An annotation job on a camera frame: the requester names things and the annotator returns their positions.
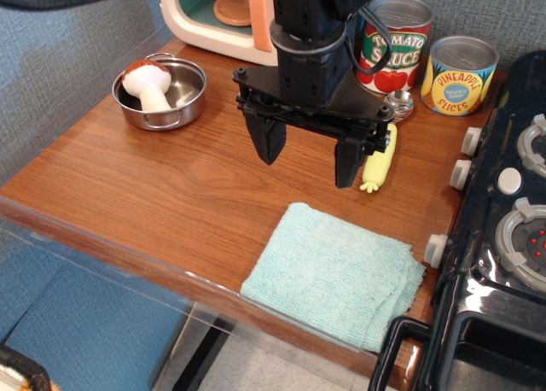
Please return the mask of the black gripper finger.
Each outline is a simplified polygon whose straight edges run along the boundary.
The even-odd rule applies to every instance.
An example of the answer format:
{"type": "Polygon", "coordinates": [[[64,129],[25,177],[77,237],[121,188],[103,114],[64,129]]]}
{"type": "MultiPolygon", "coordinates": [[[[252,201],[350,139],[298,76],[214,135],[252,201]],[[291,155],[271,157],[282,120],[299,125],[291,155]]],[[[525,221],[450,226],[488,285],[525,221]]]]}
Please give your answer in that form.
{"type": "Polygon", "coordinates": [[[352,187],[359,168],[375,152],[375,143],[363,131],[349,131],[335,147],[335,184],[338,189],[352,187]]]}
{"type": "Polygon", "coordinates": [[[286,124],[253,108],[244,109],[243,114],[258,157],[267,165],[273,164],[286,144],[286,124]]]}

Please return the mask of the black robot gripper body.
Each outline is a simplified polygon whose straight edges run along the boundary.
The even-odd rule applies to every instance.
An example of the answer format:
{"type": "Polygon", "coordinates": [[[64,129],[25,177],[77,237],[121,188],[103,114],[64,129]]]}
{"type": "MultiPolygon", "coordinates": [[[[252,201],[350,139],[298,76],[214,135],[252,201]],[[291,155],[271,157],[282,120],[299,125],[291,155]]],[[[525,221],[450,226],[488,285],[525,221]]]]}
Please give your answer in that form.
{"type": "Polygon", "coordinates": [[[282,120],[333,137],[344,131],[368,131],[379,139],[393,111],[367,92],[354,71],[355,24],[337,24],[321,38],[303,38],[272,23],[275,67],[239,67],[233,80],[240,87],[239,109],[282,120]]]}

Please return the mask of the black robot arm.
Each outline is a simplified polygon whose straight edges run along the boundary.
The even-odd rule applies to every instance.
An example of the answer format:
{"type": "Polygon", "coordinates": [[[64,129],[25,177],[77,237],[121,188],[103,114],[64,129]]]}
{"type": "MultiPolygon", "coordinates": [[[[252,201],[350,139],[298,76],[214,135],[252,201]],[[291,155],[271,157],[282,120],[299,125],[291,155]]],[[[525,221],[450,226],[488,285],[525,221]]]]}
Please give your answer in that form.
{"type": "Polygon", "coordinates": [[[368,93],[355,73],[378,73],[390,60],[360,67],[355,57],[357,19],[385,40],[391,35],[370,0],[273,0],[270,39],[275,67],[239,67],[232,75],[236,98],[259,158],[272,164],[289,125],[336,139],[335,184],[353,185],[366,156],[384,151],[393,111],[368,93]]]}

